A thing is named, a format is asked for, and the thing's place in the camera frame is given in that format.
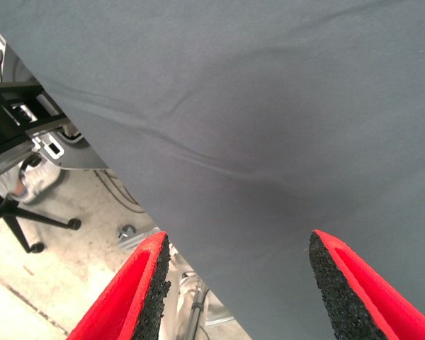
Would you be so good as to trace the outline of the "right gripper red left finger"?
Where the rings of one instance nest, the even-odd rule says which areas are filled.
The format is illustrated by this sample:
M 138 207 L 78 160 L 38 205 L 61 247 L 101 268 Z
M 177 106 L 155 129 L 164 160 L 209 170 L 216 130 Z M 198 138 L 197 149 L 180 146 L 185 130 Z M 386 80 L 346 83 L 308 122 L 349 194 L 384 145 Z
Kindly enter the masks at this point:
M 146 238 L 99 295 L 69 339 L 158 339 L 171 283 L 169 238 Z

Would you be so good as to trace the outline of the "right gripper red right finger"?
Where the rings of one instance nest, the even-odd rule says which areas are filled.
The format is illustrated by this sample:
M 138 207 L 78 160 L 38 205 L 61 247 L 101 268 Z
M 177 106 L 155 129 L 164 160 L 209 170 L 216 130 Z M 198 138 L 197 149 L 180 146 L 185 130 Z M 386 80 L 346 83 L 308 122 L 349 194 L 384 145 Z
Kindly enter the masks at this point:
M 425 339 L 425 316 L 346 243 L 313 230 L 309 258 L 337 339 Z

